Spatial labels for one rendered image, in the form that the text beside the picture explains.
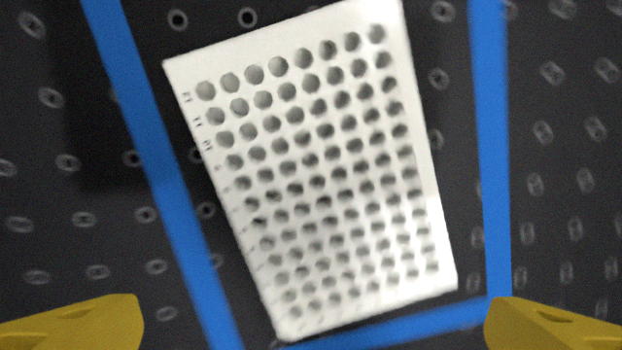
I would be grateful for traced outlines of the white well plate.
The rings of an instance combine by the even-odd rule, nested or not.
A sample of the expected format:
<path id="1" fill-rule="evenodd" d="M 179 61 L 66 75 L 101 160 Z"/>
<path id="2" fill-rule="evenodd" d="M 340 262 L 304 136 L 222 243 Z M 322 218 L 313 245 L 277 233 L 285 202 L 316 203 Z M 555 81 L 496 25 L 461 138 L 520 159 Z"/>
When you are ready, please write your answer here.
<path id="1" fill-rule="evenodd" d="M 278 340 L 458 290 L 402 0 L 162 62 Z"/>

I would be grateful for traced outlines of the blue tape outline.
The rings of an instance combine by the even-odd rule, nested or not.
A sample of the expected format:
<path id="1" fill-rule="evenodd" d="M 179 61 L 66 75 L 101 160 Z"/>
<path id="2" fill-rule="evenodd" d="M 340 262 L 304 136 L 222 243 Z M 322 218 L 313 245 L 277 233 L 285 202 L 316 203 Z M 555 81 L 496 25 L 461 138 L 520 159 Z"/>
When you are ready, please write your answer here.
<path id="1" fill-rule="evenodd" d="M 118 0 L 79 0 L 208 350 L 236 350 Z M 382 350 L 484 326 L 511 297 L 509 3 L 476 0 L 487 305 L 294 350 Z"/>

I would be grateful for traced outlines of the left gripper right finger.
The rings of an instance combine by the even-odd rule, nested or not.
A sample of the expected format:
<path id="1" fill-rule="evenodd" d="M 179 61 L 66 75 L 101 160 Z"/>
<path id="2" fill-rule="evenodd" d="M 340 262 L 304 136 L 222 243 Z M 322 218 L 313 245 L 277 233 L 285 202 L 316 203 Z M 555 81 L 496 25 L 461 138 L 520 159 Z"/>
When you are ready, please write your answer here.
<path id="1" fill-rule="evenodd" d="M 494 297 L 489 350 L 622 350 L 622 327 L 520 297 Z"/>

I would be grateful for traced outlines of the black perforated plate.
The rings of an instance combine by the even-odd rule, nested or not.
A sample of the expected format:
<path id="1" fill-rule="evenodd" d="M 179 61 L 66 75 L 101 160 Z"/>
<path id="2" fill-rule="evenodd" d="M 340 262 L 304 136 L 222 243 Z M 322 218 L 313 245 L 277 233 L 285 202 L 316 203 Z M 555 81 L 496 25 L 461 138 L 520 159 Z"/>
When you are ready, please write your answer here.
<path id="1" fill-rule="evenodd" d="M 487 305 L 476 0 L 402 0 L 458 291 L 277 339 L 160 63 L 349 0 L 118 0 L 236 350 Z M 508 0 L 511 296 L 622 327 L 622 0 Z M 208 350 L 79 0 L 0 0 L 0 324 L 137 297 Z"/>

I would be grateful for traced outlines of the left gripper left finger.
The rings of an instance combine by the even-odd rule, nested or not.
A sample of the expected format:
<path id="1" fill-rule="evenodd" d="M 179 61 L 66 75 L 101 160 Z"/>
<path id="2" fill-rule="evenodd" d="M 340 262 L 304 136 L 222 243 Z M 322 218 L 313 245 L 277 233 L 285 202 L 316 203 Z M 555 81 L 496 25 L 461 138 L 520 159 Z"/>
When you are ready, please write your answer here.
<path id="1" fill-rule="evenodd" d="M 138 350 L 137 297 L 112 294 L 0 324 L 0 350 Z"/>

